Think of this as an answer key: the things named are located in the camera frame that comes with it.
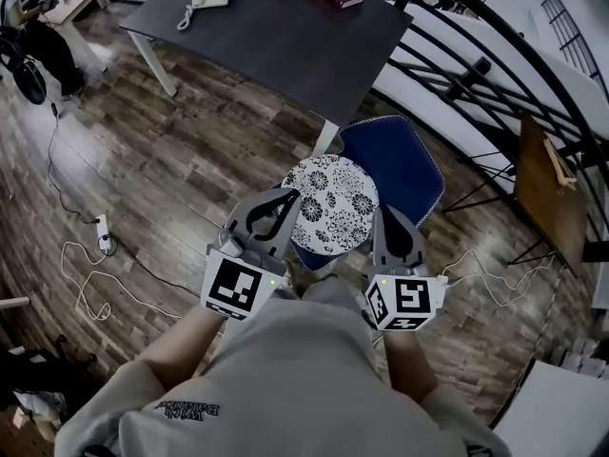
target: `wooden floor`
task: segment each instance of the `wooden floor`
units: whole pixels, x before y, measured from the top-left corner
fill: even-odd
[[[233,73],[158,46],[180,87],[174,99],[167,97],[118,28],[132,9],[111,5],[77,25],[108,61],[109,71],[93,73],[82,99],[67,104],[52,153],[54,175],[69,206],[87,217],[105,212],[112,231],[142,263],[198,291],[206,245],[225,216],[238,200],[277,183],[306,157],[322,122]],[[56,98],[56,83],[49,78],[48,85]],[[389,113],[395,110],[371,96],[360,109],[362,117]],[[31,298],[29,308],[11,314],[12,329],[31,348],[52,348],[52,341],[65,334],[71,355],[85,360],[88,352],[96,353],[94,372],[108,378],[172,320],[137,305],[115,282],[100,277],[91,279],[86,295],[95,310],[110,302],[111,317],[94,322],[82,303],[74,309],[78,290],[62,277],[62,247],[67,241],[82,243],[94,259],[99,250],[93,227],[62,210],[47,179],[54,127],[50,107],[26,103],[5,78],[0,124],[0,288],[5,296]],[[441,272],[475,248],[489,270],[515,284],[535,263],[512,268],[505,263],[532,244],[535,234],[501,203],[441,214],[442,205],[481,179],[428,133],[421,136],[446,182],[441,204],[422,227],[430,272]],[[534,254],[543,254],[542,249]],[[74,246],[67,247],[66,261],[67,273],[81,283],[93,270]],[[363,250],[352,252],[336,271],[356,287],[365,262]],[[122,249],[97,268],[165,310],[181,314],[198,302],[154,280]],[[589,270],[578,280],[566,269],[559,273],[555,260],[524,297],[505,308],[493,302],[478,278],[450,289],[442,315],[420,332],[434,369],[489,421],[531,356],[587,333],[596,279]],[[451,275],[474,271],[480,268],[468,258]],[[515,296],[501,282],[489,285],[502,303]],[[379,365],[384,370],[381,349]]]

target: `gray shirt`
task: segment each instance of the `gray shirt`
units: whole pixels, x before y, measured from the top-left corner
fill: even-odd
[[[419,406],[382,381],[361,316],[282,299],[168,393],[146,364],[119,368],[60,430],[55,455],[91,445],[129,457],[509,455],[453,388]]]

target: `black railing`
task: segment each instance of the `black railing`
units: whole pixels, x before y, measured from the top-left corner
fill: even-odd
[[[580,173],[583,182],[592,196],[594,206],[598,211],[598,217],[609,229],[609,220],[607,219],[603,207],[604,202],[599,198],[586,168],[581,163],[581,153],[584,152],[584,157],[587,158],[586,166],[590,164],[597,166],[599,168],[599,174],[604,182],[604,187],[606,188],[606,186],[609,185],[609,168],[607,168],[603,153],[599,147],[599,142],[604,142],[604,139],[600,139],[591,131],[590,126],[573,97],[543,58],[499,15],[489,9],[481,0],[454,1],[477,14],[481,20],[486,22],[506,41],[507,45],[510,45],[517,50],[521,57],[529,63],[531,68],[538,73],[547,87],[552,90],[564,110],[556,110],[543,104],[532,90],[526,86],[523,80],[507,66],[496,53],[491,51],[483,42],[447,17],[444,13],[431,8],[422,0],[395,0],[394,5],[399,9],[404,10],[406,4],[412,3],[429,12],[436,19],[478,48],[482,55],[492,63],[492,66],[500,68],[520,90],[513,91],[512,89],[506,89],[505,87],[501,87],[489,81],[480,69],[477,69],[474,65],[461,58],[455,50],[450,49],[440,39],[433,37],[428,32],[421,29],[417,25],[416,20],[408,32],[412,31],[417,33],[421,38],[425,39],[426,42],[434,45],[464,67],[468,74],[468,79],[473,83],[473,86],[464,86],[464,76],[459,76],[454,72],[444,70],[427,56],[422,55],[420,51],[417,51],[404,43],[400,44],[401,50],[408,52],[413,58],[423,63],[424,66],[399,63],[395,59],[390,59],[387,63],[388,66],[399,70],[404,76],[416,81],[427,91],[438,96],[447,106],[451,107],[493,144],[512,164],[515,164],[515,161],[517,160],[519,131],[511,130],[505,123],[504,117],[508,116],[511,119],[520,120],[522,114],[525,112],[533,115],[546,132],[562,141],[563,147],[560,148],[561,155],[565,157],[571,167],[577,169]],[[413,113],[412,110],[408,110],[395,100],[383,95],[378,89],[375,90],[374,94],[382,97],[382,99],[390,105],[400,109],[404,114],[409,116],[409,118],[429,128],[429,126],[423,122],[423,119]],[[462,105],[460,105],[460,103],[462,104],[463,102],[473,104],[482,110],[486,116],[490,118],[493,125],[491,126],[488,123],[481,122],[479,119],[473,117]],[[466,162],[473,167],[478,168],[480,171],[483,171],[486,182],[490,180],[491,186],[497,188],[498,191],[501,192],[500,197],[507,197],[508,201],[510,201],[511,195],[506,195],[505,191],[502,190],[501,187],[498,187],[494,181],[497,178],[509,178],[509,176],[513,174],[514,168],[508,167],[502,170],[493,170],[489,167],[477,165],[472,158],[466,158]],[[598,227],[593,221],[591,221],[591,223],[595,235],[600,240]]]
[[[559,39],[559,50],[565,61],[592,78],[602,90],[605,99],[609,101],[609,92],[600,74],[597,60],[571,14],[560,0],[544,0],[541,7],[545,10],[550,25]]]

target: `electrical outlet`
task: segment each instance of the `electrical outlet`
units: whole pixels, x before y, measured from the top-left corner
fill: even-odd
[[[109,237],[110,225],[108,223],[108,218],[102,213],[100,216],[96,217],[96,220],[99,220],[99,222],[95,224],[97,227],[97,237],[95,240],[97,241],[99,249],[105,254],[108,254],[112,246],[112,241]]]

